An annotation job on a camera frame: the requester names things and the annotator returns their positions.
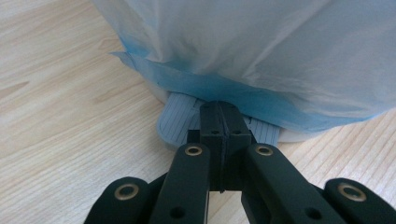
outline white plastic bag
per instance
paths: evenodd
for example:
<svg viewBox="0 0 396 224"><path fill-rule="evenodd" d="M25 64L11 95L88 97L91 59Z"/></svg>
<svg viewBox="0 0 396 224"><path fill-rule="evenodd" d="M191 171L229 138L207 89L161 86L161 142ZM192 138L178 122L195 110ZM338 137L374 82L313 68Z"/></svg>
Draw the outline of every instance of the white plastic bag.
<svg viewBox="0 0 396 224"><path fill-rule="evenodd" d="M92 1L165 90L303 133L396 105L395 1Z"/></svg>

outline blue fabric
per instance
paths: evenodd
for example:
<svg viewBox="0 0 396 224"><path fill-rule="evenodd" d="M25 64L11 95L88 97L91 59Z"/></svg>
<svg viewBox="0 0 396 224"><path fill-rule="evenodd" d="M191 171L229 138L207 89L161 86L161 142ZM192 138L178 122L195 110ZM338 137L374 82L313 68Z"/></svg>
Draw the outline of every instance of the blue fabric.
<svg viewBox="0 0 396 224"><path fill-rule="evenodd" d="M368 119L304 113L274 91L253 88L218 75L198 76L182 72L166 63L154 63L126 52L113 54L165 90L186 93L206 101L226 101L238 106L243 114L296 132L321 132L337 125Z"/></svg>

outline brass grommet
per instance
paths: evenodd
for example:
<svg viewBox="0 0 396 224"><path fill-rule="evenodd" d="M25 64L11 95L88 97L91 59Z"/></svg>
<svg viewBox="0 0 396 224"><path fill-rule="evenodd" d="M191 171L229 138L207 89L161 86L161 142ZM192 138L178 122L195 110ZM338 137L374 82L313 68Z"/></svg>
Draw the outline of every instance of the brass grommet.
<svg viewBox="0 0 396 224"><path fill-rule="evenodd" d="M271 156L274 154L274 151L271 148L260 145L256 146L256 152L262 156Z"/></svg>
<svg viewBox="0 0 396 224"><path fill-rule="evenodd" d="M202 153L202 149L200 147L191 146L187 147L184 152L189 156L199 156Z"/></svg>
<svg viewBox="0 0 396 224"><path fill-rule="evenodd" d="M351 189L354 192L356 192L357 194L351 194L349 192L346 192L346 190ZM340 185L338 185L338 191L346 198L348 198L349 200L352 200L354 202L364 202L367 199L366 194L361 191L361 189L358 189L350 184L347 183L341 183Z"/></svg>
<svg viewBox="0 0 396 224"><path fill-rule="evenodd" d="M132 191L128 193L121 193L123 189L127 188L131 188ZM132 199L134 196L137 195L138 192L139 187L136 184L123 184L116 189L116 191L114 192L114 196L120 201L125 201Z"/></svg>

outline metal screw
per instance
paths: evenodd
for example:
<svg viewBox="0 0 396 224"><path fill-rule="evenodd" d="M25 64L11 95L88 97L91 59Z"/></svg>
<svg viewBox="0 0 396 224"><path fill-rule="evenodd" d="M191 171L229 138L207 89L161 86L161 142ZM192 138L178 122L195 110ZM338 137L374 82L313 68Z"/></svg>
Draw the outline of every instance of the metal screw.
<svg viewBox="0 0 396 224"><path fill-rule="evenodd" d="M366 194L361 191L361 189L358 189L350 184L346 183L341 183L338 185L338 191L346 198L349 200L352 200L354 202L364 202L367 199Z"/></svg>
<svg viewBox="0 0 396 224"><path fill-rule="evenodd" d="M189 156L198 156L201 155L202 149L200 147L187 147L184 152Z"/></svg>
<svg viewBox="0 0 396 224"><path fill-rule="evenodd" d="M132 199L137 195L137 192L139 192L139 187L136 184L123 184L116 189L114 196L120 201L125 201Z"/></svg>

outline wood grain surface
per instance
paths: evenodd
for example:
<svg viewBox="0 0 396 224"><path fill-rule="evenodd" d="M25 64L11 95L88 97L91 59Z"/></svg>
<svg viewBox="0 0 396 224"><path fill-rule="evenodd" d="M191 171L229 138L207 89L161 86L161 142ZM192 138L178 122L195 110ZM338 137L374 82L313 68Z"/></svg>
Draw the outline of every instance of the wood grain surface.
<svg viewBox="0 0 396 224"><path fill-rule="evenodd" d="M112 181L165 173L163 105L110 51L87 0L0 3L0 223L83 223ZM312 183L355 179L396 206L396 111L280 144ZM240 194L211 193L209 223L248 223Z"/></svg>

